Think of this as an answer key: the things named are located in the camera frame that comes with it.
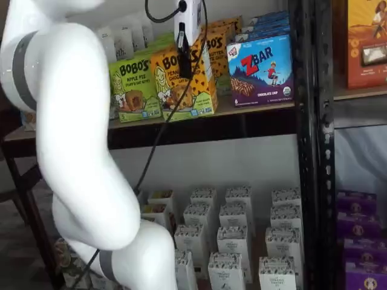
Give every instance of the yellow bobo's box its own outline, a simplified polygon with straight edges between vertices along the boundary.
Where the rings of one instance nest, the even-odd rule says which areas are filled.
[[[192,70],[199,59],[202,39],[199,37],[191,47]],[[151,71],[157,96],[162,104],[163,115],[167,119],[183,95],[189,81],[180,77],[178,53],[175,45],[152,55]],[[199,59],[198,69],[193,73],[193,81],[171,121],[212,115],[218,106],[215,78],[212,74],[207,45],[204,47],[201,59]]]

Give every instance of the cardboard box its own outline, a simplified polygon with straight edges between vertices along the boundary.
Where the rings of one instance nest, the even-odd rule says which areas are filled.
[[[288,34],[227,46],[232,101],[257,106],[293,99],[293,68]]]
[[[179,225],[175,233],[176,247],[192,253],[193,266],[199,279],[208,279],[210,257],[204,225]]]
[[[204,225],[206,239],[211,252],[217,251],[216,244],[216,222],[213,219],[214,208],[205,202],[194,202],[189,204],[184,211],[184,220],[186,225]]]
[[[255,220],[253,214],[252,188],[250,186],[231,187],[226,189],[226,202],[240,201],[246,204],[249,230],[255,236]]]
[[[242,257],[242,268],[246,283],[253,283],[251,238],[247,227],[220,227],[218,249],[221,253],[238,253]]]
[[[208,271],[212,290],[246,290],[241,254],[212,253]]]
[[[190,251],[175,250],[175,272],[178,290],[198,290]]]
[[[165,204],[148,204],[142,206],[141,218],[148,219],[149,221],[153,221],[152,219],[154,219],[154,222],[165,227],[173,235],[169,211],[166,209]]]
[[[200,55],[202,39],[203,36],[200,36],[190,48],[192,70],[194,70]],[[151,71],[164,118],[168,119],[189,81],[180,77],[178,53],[175,45],[152,55]],[[218,107],[215,78],[212,74],[207,44],[199,60],[199,67],[193,73],[193,81],[171,121],[212,115]]]
[[[345,289],[387,289],[387,266],[385,264],[345,263]]]
[[[249,227],[246,204],[244,202],[228,202],[222,205],[219,213],[222,227]]]
[[[70,248],[67,242],[60,238],[54,244],[55,255],[65,279],[67,287],[72,287],[78,276],[85,269],[86,264],[80,257]],[[89,289],[91,286],[90,275],[86,273],[80,282],[76,285],[76,289]]]
[[[171,216],[171,225],[176,230],[176,223],[180,223],[181,216],[179,214],[177,203],[173,190],[164,190],[153,192],[148,198],[149,204],[165,204],[166,209]]]
[[[298,228],[267,228],[266,248],[269,257],[293,257],[297,287],[304,289],[304,266]]]
[[[373,193],[339,190],[336,207],[339,211],[373,215],[377,210],[377,195]]]
[[[112,103],[123,123],[161,117],[150,60],[141,54],[109,65]]]
[[[259,282],[265,290],[296,290],[292,257],[260,257]]]
[[[304,263],[304,235],[302,227],[302,212],[299,205],[274,205],[270,210],[270,224],[273,228],[290,227],[300,231],[301,258]]]
[[[344,239],[344,257],[363,262],[387,262],[387,240]]]
[[[378,216],[357,213],[337,213],[337,237],[380,238],[382,225]]]

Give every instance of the green bobo's box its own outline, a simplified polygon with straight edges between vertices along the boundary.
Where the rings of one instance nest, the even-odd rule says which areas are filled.
[[[122,123],[161,117],[150,58],[150,54],[138,54],[109,65],[112,103]]]

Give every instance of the purple box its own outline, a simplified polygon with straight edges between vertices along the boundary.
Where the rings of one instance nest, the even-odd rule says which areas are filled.
[[[376,214],[376,195],[373,193],[339,190],[336,205],[339,211]]]
[[[337,237],[380,238],[382,226],[377,215],[366,216],[358,213],[337,213]]]
[[[387,262],[386,245],[385,239],[345,239],[344,257],[363,262]]]
[[[387,265],[346,261],[346,290],[387,289]]]

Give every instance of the child illustration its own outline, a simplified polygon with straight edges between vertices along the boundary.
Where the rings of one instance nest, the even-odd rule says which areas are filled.
[[[113,93],[114,100],[119,107],[124,108],[126,106],[125,91],[122,86],[121,76],[117,72],[113,75]]]
[[[165,71],[156,66],[155,69],[156,91],[157,96],[162,103],[166,102],[166,99],[171,96],[171,87],[168,85]]]
[[[279,72],[276,72],[275,68],[276,68],[276,62],[272,61],[271,67],[268,70],[264,71],[265,73],[268,72],[267,77],[270,80],[272,80],[272,86],[276,86],[277,80],[278,80],[277,74],[279,74]]]

